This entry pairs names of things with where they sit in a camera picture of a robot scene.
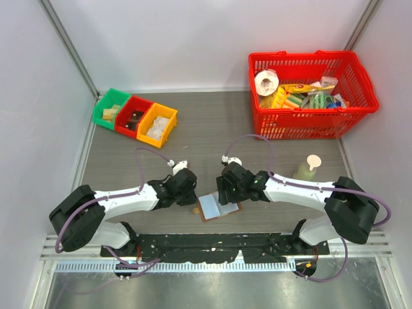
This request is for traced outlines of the brown leather card holder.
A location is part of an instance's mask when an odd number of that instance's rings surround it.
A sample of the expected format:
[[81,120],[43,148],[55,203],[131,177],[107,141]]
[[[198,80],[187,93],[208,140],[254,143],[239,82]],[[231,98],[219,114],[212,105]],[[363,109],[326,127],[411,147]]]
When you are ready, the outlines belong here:
[[242,206],[240,203],[222,205],[218,201],[218,192],[216,191],[200,196],[197,199],[196,205],[192,208],[192,213],[200,215],[203,222],[208,222],[241,210]]

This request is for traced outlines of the silver white card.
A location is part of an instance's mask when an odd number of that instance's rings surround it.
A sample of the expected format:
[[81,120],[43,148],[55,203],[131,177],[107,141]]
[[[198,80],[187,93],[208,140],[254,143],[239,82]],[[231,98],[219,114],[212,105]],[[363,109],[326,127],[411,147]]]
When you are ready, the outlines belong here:
[[161,129],[157,127],[152,127],[147,131],[146,136],[154,140],[161,140],[163,133],[164,132]]

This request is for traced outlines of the gold card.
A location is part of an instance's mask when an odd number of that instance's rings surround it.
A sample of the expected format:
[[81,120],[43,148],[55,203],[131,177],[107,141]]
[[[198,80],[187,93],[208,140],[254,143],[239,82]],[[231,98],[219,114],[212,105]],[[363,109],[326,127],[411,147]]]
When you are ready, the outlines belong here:
[[102,113],[102,120],[112,122],[117,113],[116,109],[104,109]]

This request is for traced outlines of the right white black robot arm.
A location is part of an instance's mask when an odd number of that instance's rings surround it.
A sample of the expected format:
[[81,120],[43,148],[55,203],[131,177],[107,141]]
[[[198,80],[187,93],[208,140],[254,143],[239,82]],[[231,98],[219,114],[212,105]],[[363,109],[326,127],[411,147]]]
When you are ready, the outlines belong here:
[[245,200],[285,202],[322,212],[316,219],[303,219],[292,232],[294,252],[305,254],[316,245],[335,238],[363,245],[379,212],[378,204],[350,178],[336,182],[308,182],[268,171],[254,174],[237,162],[226,164],[216,179],[222,205]]

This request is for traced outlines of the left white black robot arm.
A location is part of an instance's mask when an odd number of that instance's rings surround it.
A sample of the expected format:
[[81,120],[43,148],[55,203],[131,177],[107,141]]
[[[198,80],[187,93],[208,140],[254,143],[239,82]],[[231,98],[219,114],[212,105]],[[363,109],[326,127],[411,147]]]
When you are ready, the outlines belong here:
[[138,246],[136,232],[126,222],[109,220],[132,212],[165,209],[173,204],[193,205],[197,200],[196,185],[196,175],[186,167],[163,180],[150,180],[130,189],[94,191],[89,185],[81,185],[49,215],[57,234],[55,251],[58,254],[74,252],[93,244],[131,256]]

